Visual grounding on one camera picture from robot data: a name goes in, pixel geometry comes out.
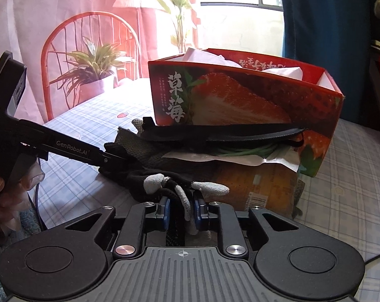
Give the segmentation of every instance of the plant pot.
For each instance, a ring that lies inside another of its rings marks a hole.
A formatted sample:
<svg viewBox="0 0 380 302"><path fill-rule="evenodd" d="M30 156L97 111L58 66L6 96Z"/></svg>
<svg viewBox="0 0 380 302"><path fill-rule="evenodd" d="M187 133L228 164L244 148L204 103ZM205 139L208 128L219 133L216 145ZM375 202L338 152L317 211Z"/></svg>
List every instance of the plant pot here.
<svg viewBox="0 0 380 302"><path fill-rule="evenodd" d="M113 74L95 82L81 85L78 104L94 98L99 94L112 90L115 86L115 81L116 76Z"/></svg>

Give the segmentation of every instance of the human hand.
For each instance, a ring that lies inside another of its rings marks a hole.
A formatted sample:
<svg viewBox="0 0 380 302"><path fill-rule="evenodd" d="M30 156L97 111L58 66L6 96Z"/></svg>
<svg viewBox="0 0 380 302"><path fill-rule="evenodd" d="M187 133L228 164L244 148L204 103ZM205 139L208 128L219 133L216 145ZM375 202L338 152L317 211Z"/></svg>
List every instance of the human hand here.
<svg viewBox="0 0 380 302"><path fill-rule="evenodd" d="M43 179L44 173L38 163L34 163L16 185L4 188L4 180L0 178L0 243L11 230L21 229L19 212L30 208L27 192Z"/></svg>

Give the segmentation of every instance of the chair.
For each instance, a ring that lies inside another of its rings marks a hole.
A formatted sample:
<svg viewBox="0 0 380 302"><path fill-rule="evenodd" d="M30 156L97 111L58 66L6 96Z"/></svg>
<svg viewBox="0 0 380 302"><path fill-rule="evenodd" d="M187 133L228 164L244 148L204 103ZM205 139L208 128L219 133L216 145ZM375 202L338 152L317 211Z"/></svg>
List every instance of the chair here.
<svg viewBox="0 0 380 302"><path fill-rule="evenodd" d="M69 71L72 66L66 61L70 58L66 52L86 51L83 37L91 42L120 43L119 50L127 52L127 56L135 62L127 63L126 70L118 70L117 75L135 80L142 76L140 73L140 44L134 29L122 18L109 12L84 12L75 15L54 29L44 43L40 58L44 104L48 120L54 118L52 101L50 99L50 82ZM80 90L78 87L68 94L65 86L57 87L63 91L66 108L71 109L79 104Z"/></svg>

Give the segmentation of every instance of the lamp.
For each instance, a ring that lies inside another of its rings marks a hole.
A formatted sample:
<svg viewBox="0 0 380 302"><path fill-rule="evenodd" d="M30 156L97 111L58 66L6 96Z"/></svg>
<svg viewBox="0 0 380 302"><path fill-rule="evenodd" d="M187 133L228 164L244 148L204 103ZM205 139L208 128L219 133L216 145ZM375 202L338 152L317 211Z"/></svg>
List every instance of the lamp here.
<svg viewBox="0 0 380 302"><path fill-rule="evenodd" d="M137 10L137 35L140 43L139 69L142 75L142 58L141 58L141 37L140 37L140 8L150 8L163 10L157 0L116 0L113 4L114 8L135 8Z"/></svg>

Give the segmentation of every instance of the white paper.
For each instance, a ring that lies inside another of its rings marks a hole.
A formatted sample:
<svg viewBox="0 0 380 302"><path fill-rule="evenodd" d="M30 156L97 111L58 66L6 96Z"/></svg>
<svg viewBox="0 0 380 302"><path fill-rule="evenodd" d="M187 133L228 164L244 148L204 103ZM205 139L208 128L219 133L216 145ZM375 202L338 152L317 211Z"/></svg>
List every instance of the white paper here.
<svg viewBox="0 0 380 302"><path fill-rule="evenodd" d="M189 152L167 152L163 158L174 158L180 160L187 160L193 162L206 162L212 160L219 160L225 162L238 163L246 166L259 166L263 163L280 163L289 169L297 172L300 164L299 154L294 151L290 146L284 146L275 150L271 155L264 159L258 155L244 155L238 157L218 157L214 155L202 153L189 153Z"/></svg>
<svg viewBox="0 0 380 302"><path fill-rule="evenodd" d="M275 75L289 77L297 80L302 80L303 78L303 71L300 67L270 68L262 70L262 72L274 73Z"/></svg>
<svg viewBox="0 0 380 302"><path fill-rule="evenodd" d="M332 86L332 83L330 82L330 79L328 78L326 72L324 72L321 75L320 79L318 80L317 86L321 86L321 87L334 91L334 87Z"/></svg>
<svg viewBox="0 0 380 302"><path fill-rule="evenodd" d="M229 66L229 67L242 68L241 65L237 64L234 61L225 60L225 58L221 55L216 55L207 51L197 50L194 48L189 48L187 50L187 52L183 56L182 61L199 62L199 63L207 63L210 65L223 65L223 66Z"/></svg>

